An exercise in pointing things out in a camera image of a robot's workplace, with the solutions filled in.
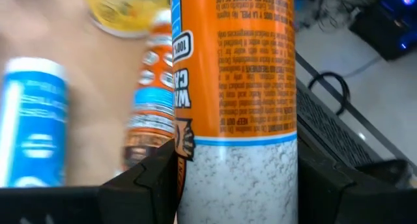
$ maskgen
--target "orange spray can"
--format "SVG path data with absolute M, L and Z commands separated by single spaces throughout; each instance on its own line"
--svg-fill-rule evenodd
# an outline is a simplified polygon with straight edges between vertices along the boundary
M 123 171 L 173 137 L 171 13 L 157 13 L 143 58 L 124 147 Z
M 178 224 L 293 224 L 293 0 L 171 0 Z

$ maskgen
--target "table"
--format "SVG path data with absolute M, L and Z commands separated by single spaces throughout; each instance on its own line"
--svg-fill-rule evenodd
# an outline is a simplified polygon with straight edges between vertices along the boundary
M 0 64 L 30 56 L 67 69 L 67 185 L 112 178 L 121 163 L 144 41 L 97 29 L 83 0 L 0 0 L 0 18 Z

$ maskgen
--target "floor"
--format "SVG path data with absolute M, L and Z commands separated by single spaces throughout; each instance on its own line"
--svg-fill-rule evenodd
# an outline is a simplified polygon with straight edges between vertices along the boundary
M 386 62 L 347 28 L 329 33 L 318 24 L 297 33 L 296 50 L 318 72 L 349 74 L 346 82 L 351 90 L 351 104 L 357 111 L 346 111 L 340 116 L 346 125 L 381 157 L 406 158 L 417 163 L 416 52 Z M 312 78 L 308 68 L 299 63 L 296 71 L 303 83 Z M 336 80 L 327 81 L 340 90 Z M 330 109 L 338 109 L 339 102 L 322 85 L 315 85 L 313 92 Z

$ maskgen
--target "black cable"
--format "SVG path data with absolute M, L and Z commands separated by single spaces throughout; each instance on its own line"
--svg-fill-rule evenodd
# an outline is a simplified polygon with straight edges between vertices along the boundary
M 364 72 L 365 70 L 367 70 L 369 67 L 373 66 L 374 64 L 376 64 L 377 62 L 381 61 L 382 57 L 377 56 L 374 59 L 370 60 L 368 63 L 362 65 L 361 67 L 357 68 L 356 70 L 353 70 L 352 72 L 342 75 L 343 78 L 347 79 L 353 76 L 356 76 L 358 74 L 361 74 L 362 72 Z
M 338 5 L 335 7 L 329 7 L 328 2 L 321 3 L 319 7 L 319 14 L 325 15 L 317 18 L 319 29 L 325 33 L 332 33 L 344 26 L 346 26 L 351 21 L 351 13 L 356 8 L 364 8 L 373 3 L 374 0 L 330 0 L 330 2 L 337 1 Z
M 346 81 L 342 76 L 337 73 L 333 72 L 323 72 L 317 76 L 315 76 L 309 83 L 308 89 L 311 90 L 314 84 L 319 81 L 320 79 L 324 79 L 325 77 L 334 77 L 341 85 L 341 95 L 342 100 L 340 103 L 340 108 L 336 111 L 336 116 L 340 116 L 346 110 L 346 104 L 351 101 L 351 91 L 349 90 L 349 86 L 347 85 Z

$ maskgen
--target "black device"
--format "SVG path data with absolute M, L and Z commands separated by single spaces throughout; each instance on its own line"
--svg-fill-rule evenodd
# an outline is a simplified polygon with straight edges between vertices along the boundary
M 299 81 L 297 108 L 299 223 L 417 223 L 417 191 L 402 186 L 405 161 L 380 162 Z M 172 224 L 176 190 L 171 140 L 101 186 L 0 189 L 0 223 Z
M 356 15 L 350 30 L 384 59 L 397 59 L 417 45 L 417 2 L 378 0 Z

